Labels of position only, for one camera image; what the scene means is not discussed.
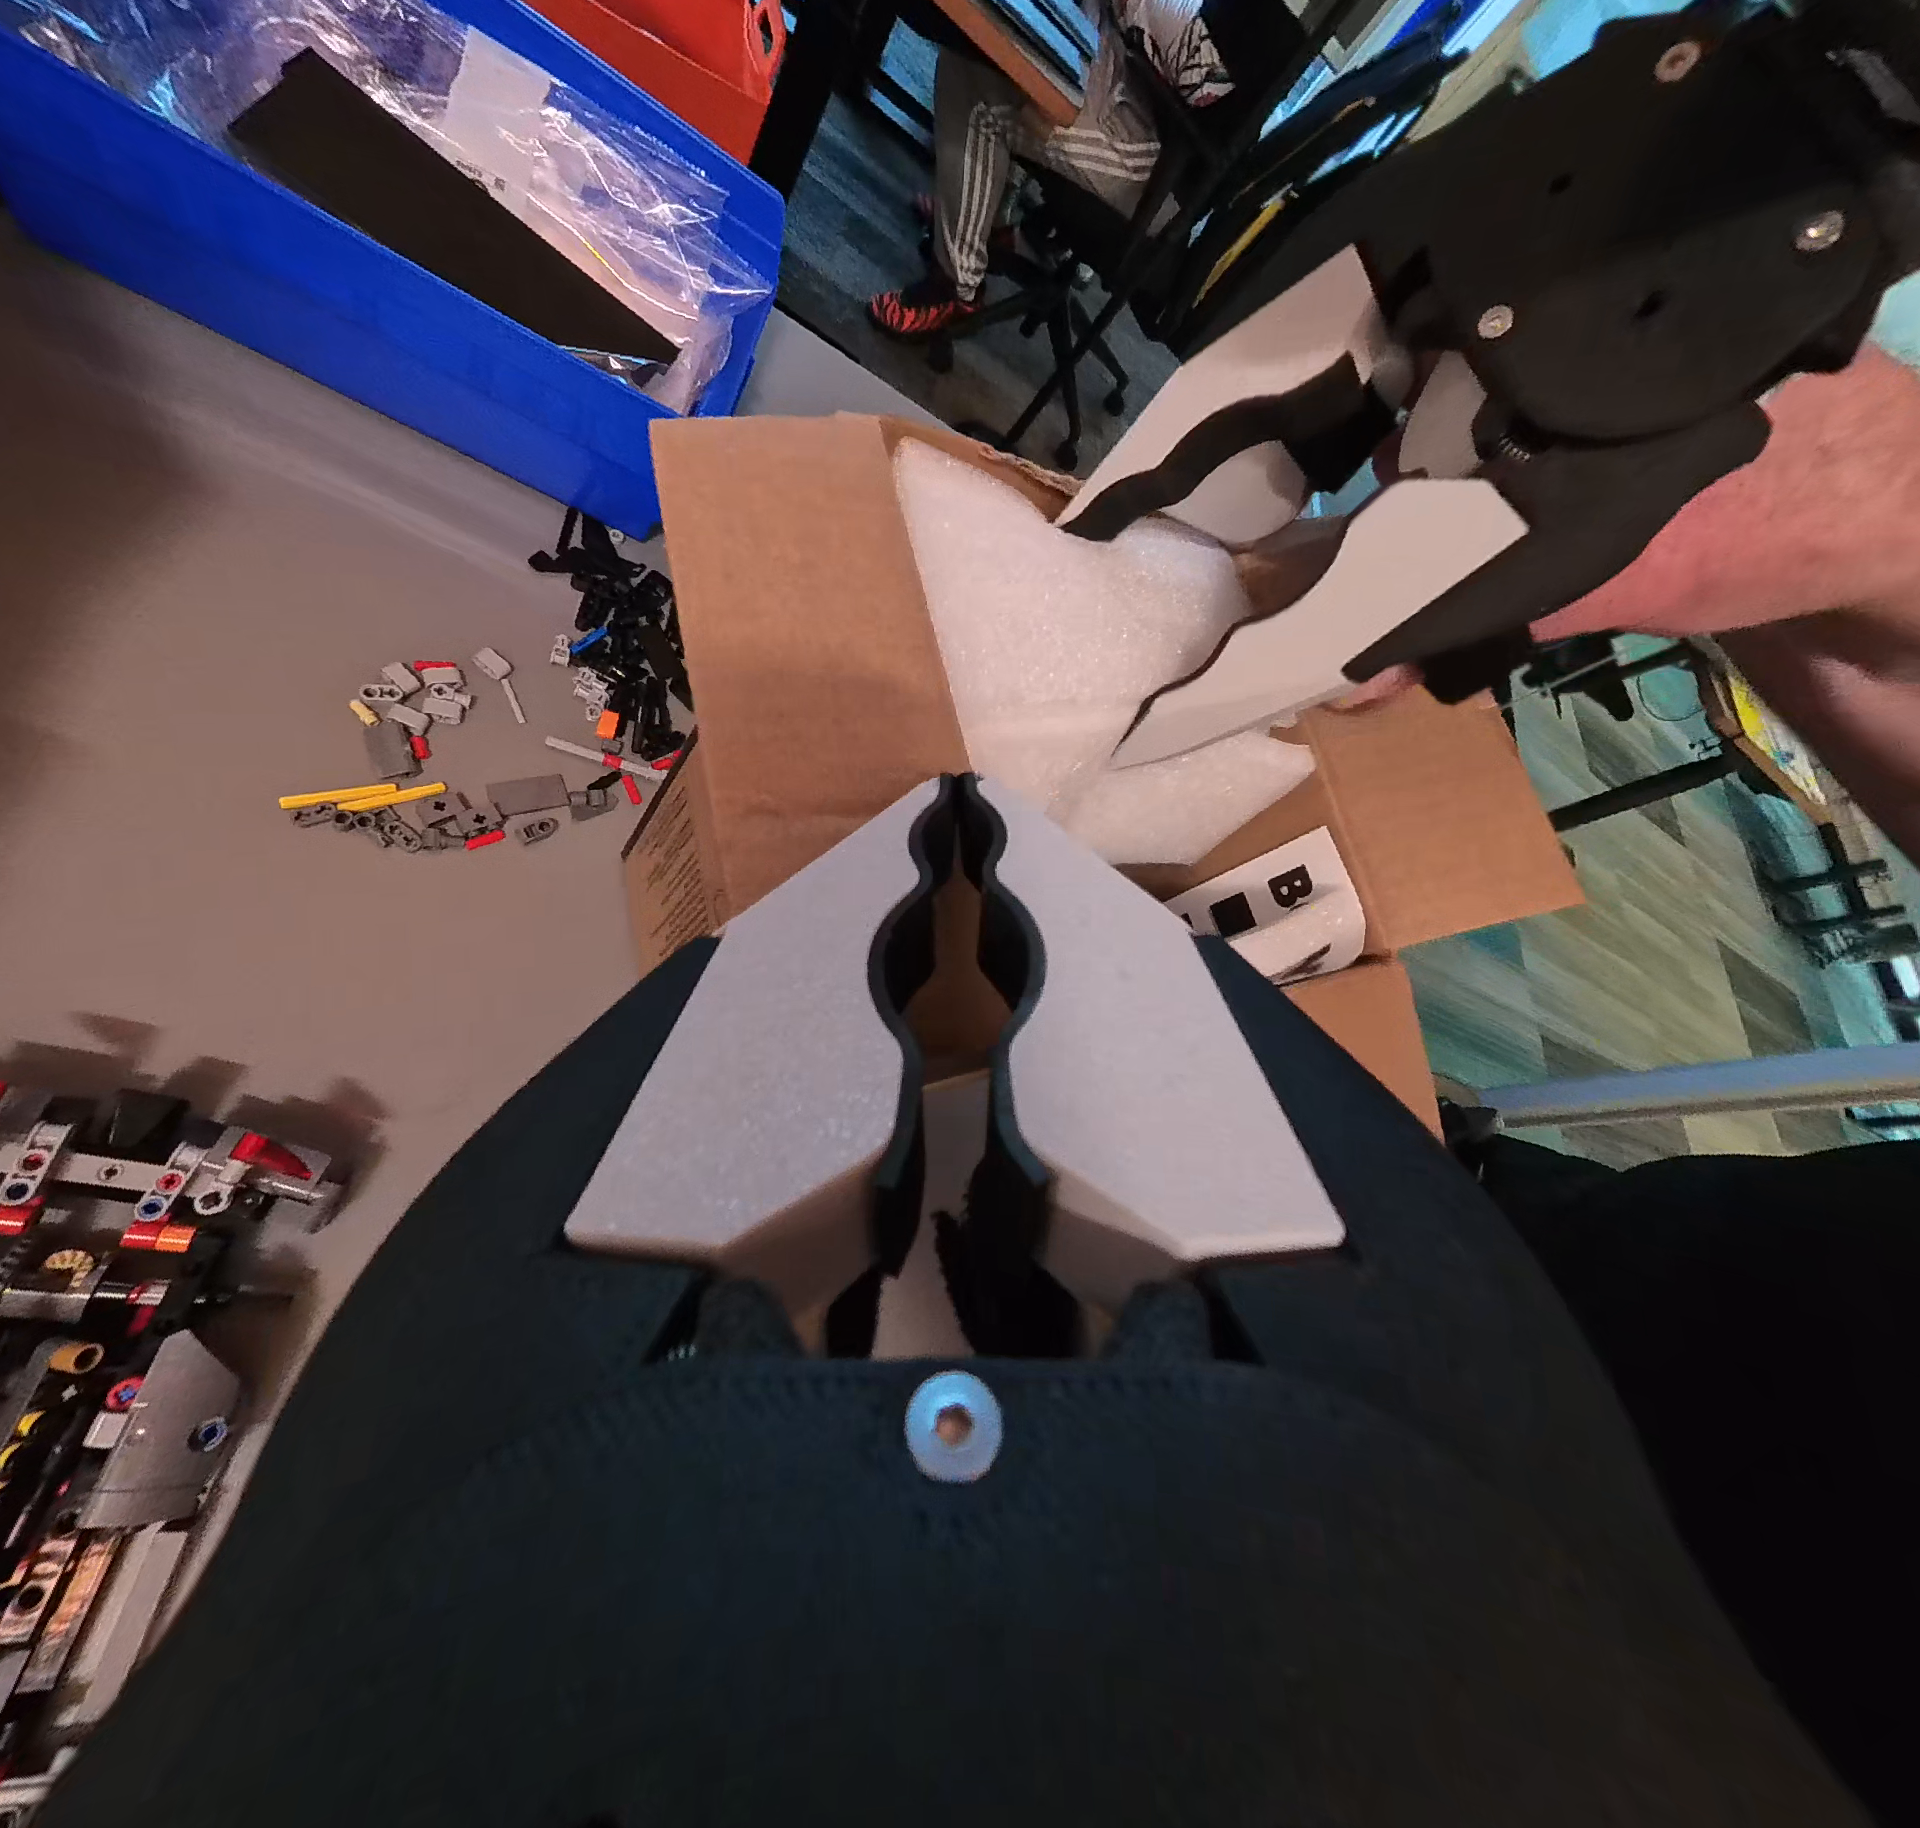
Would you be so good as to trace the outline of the white card with black print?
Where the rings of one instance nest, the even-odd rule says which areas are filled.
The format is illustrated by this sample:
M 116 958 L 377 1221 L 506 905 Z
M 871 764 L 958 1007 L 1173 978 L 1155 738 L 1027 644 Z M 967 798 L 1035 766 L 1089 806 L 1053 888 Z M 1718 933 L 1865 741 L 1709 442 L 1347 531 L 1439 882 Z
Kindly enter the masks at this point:
M 1267 981 L 1342 973 L 1364 950 L 1357 883 L 1321 825 L 1165 902 L 1196 936 L 1225 942 Z

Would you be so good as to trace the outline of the pile of grey lego pieces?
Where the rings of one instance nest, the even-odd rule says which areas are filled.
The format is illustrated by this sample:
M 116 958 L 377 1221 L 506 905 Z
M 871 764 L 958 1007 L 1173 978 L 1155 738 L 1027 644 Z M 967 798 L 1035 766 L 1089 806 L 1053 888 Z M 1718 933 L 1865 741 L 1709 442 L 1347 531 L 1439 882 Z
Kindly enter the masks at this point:
M 544 662 L 563 684 L 563 708 L 580 713 L 582 734 L 538 738 L 540 755 L 555 767 L 492 779 L 474 786 L 454 781 L 448 747 L 466 731 L 492 695 L 517 736 L 536 734 L 530 688 L 521 682 L 517 662 L 503 649 L 481 645 L 464 661 L 384 665 L 377 678 L 347 704 L 361 736 L 361 779 L 350 785 L 326 786 L 443 783 L 448 792 L 440 798 L 340 814 L 334 806 L 281 811 L 275 806 L 281 795 L 273 803 L 275 814 L 298 829 L 361 838 L 393 856 L 481 856 L 507 845 L 529 851 L 604 816 L 645 811 L 685 758 L 694 731 L 675 766 L 664 776 L 645 781 L 548 751 L 542 743 L 545 736 L 599 749 L 589 713 L 572 693 L 572 675 L 552 661 L 560 634 L 551 641 Z

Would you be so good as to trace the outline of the person's dark clothing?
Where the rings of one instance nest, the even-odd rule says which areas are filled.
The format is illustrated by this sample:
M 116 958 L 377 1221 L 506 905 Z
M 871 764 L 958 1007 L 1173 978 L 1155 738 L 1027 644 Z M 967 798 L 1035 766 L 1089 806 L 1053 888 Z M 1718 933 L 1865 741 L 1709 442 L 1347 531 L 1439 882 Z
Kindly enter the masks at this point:
M 1489 1138 L 1471 1166 L 1747 1653 L 1869 1815 L 1916 1823 L 1916 1147 L 1607 1169 Z

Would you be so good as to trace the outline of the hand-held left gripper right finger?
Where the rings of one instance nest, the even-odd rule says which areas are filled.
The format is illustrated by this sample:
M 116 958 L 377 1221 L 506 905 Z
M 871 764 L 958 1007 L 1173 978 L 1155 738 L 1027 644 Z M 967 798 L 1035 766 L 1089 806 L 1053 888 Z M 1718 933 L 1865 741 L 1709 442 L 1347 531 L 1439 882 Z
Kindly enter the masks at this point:
M 1072 1357 L 1081 1313 L 1200 1268 L 1346 1238 L 1319 1175 L 1167 909 L 1039 809 L 960 781 L 974 965 L 1004 1005 L 960 1214 L 960 1324 Z

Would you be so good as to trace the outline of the person's right hand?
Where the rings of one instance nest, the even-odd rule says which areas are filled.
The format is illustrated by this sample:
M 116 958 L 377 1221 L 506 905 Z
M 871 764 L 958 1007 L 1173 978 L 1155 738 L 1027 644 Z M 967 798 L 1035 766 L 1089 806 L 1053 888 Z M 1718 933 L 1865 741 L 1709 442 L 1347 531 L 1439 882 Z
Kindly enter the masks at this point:
M 1708 636 L 1918 859 L 1918 375 L 1864 343 L 1766 404 L 1760 455 L 1530 641 Z

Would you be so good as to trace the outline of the black office chair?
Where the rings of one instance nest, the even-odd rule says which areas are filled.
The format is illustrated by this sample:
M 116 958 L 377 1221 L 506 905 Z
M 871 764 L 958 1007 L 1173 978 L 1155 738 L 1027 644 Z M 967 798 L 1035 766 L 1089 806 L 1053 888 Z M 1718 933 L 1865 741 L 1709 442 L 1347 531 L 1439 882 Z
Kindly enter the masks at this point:
M 1145 336 L 1165 343 L 1186 321 L 1200 283 L 1190 276 L 1204 211 L 1197 203 L 1197 163 L 1173 157 L 1171 174 L 1155 176 L 1132 212 L 1111 208 L 1062 174 L 1028 166 L 1028 208 L 1014 256 L 989 271 L 1014 281 L 1014 291 L 988 309 L 989 329 L 1014 324 L 1023 336 L 1043 335 L 1050 371 L 1020 417 L 989 444 L 1018 453 L 1050 406 L 1065 414 L 1065 437 L 1051 462 L 1077 471 L 1084 435 L 1080 369 L 1099 361 L 1109 375 L 1103 409 L 1125 414 L 1132 388 L 1107 330 L 1134 309 Z

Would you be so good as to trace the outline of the partly built lego model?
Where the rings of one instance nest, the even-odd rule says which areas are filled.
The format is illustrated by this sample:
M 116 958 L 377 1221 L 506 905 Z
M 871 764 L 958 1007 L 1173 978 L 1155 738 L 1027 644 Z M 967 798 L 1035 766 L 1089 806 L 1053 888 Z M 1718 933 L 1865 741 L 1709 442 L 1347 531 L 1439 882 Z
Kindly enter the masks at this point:
M 2 1818 L 44 1793 L 147 1651 L 244 1426 L 209 1346 L 289 1296 L 330 1154 L 178 1095 L 4 1085 Z

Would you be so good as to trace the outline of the black and yellow backpack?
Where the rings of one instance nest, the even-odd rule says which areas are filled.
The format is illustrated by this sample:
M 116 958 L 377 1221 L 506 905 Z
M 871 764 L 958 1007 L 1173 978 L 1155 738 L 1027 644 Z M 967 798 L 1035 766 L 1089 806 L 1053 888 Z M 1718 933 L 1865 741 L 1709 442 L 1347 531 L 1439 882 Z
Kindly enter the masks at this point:
M 1292 149 L 1284 149 L 1277 133 L 1264 137 L 1220 178 L 1213 201 L 1167 248 L 1155 281 L 1139 286 L 1134 305 L 1139 330 L 1171 349 L 1237 268 L 1316 206 L 1312 194 L 1330 180 L 1349 152 L 1349 147 L 1334 147 L 1330 135 Z

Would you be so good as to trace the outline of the brown cardboard box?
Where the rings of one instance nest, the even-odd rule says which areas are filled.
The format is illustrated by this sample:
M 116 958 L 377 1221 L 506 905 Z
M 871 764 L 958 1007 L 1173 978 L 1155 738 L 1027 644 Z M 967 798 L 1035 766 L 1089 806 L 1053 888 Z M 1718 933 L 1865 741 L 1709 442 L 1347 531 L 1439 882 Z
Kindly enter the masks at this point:
M 901 521 L 894 455 L 984 468 L 1051 526 L 1065 480 L 892 419 L 710 421 L 658 468 L 694 734 L 623 857 L 650 973 L 920 781 L 973 766 Z M 1582 905 L 1512 736 L 1484 698 L 1424 691 L 1269 731 L 1312 779 L 1190 867 L 1121 867 L 1156 901 L 1330 827 L 1360 896 L 1351 967 L 1297 1005 L 1437 1126 L 1403 951 Z

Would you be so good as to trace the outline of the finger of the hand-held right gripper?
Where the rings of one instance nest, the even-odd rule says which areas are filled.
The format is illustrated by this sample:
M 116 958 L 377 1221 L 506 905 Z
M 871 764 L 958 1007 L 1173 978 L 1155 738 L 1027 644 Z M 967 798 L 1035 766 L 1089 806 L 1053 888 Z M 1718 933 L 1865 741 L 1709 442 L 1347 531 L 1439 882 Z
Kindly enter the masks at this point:
M 1183 361 L 1059 517 L 1113 542 L 1165 517 L 1256 545 L 1338 492 L 1394 426 L 1415 375 L 1357 248 Z
M 1237 624 L 1200 672 L 1139 705 L 1113 766 L 1169 762 L 1334 698 L 1366 649 L 1524 531 L 1524 517 L 1484 480 L 1390 485 L 1347 524 L 1309 592 Z

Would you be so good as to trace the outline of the white packing foam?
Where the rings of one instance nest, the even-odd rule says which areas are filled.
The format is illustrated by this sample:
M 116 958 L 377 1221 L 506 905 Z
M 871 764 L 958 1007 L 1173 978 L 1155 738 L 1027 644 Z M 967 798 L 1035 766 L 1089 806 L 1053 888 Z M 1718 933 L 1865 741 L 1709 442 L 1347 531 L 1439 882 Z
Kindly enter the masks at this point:
M 1304 785 L 1307 747 L 1269 731 L 1121 767 L 1144 696 L 1247 613 L 1229 554 L 1171 521 L 1092 545 L 1014 487 L 924 442 L 894 471 L 947 693 L 973 767 L 1117 867 L 1190 867 Z

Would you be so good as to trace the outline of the clear plastic bag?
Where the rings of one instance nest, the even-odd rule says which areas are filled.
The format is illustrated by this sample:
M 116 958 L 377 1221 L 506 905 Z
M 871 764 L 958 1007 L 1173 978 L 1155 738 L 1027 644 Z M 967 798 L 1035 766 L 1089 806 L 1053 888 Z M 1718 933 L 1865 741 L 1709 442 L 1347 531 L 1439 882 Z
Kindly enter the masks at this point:
M 723 248 L 715 180 L 435 0 L 4 0 L 4 31 L 268 180 L 226 126 L 314 49 L 677 343 L 664 367 L 558 347 L 672 414 L 772 291 Z

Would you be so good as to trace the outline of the blue plastic bin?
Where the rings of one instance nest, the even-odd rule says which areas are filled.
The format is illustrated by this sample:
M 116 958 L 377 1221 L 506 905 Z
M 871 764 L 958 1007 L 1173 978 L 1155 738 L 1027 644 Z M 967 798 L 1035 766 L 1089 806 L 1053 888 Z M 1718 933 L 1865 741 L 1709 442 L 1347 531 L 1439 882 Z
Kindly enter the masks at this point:
M 777 291 L 781 200 L 521 0 L 435 0 L 718 182 L 772 291 L 690 417 L 727 419 Z M 642 539 L 678 414 L 4 31 L 4 200 L 47 248 L 574 511 Z

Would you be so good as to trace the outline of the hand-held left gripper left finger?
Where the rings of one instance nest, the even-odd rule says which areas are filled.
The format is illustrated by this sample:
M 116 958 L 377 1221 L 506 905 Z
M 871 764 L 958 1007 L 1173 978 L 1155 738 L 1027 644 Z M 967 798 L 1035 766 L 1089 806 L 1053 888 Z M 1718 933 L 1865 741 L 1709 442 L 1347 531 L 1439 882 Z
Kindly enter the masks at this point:
M 911 788 L 707 940 L 563 1225 L 578 1252 L 755 1281 L 870 1357 L 924 1214 L 925 1056 L 958 776 Z

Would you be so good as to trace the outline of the flat black box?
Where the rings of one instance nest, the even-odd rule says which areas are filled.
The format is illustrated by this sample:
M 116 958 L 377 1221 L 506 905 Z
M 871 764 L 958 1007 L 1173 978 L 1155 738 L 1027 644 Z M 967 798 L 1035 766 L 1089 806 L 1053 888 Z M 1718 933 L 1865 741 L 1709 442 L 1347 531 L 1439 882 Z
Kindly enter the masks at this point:
M 655 367 L 678 353 L 310 48 L 234 118 L 226 142 L 275 184 L 551 345 Z

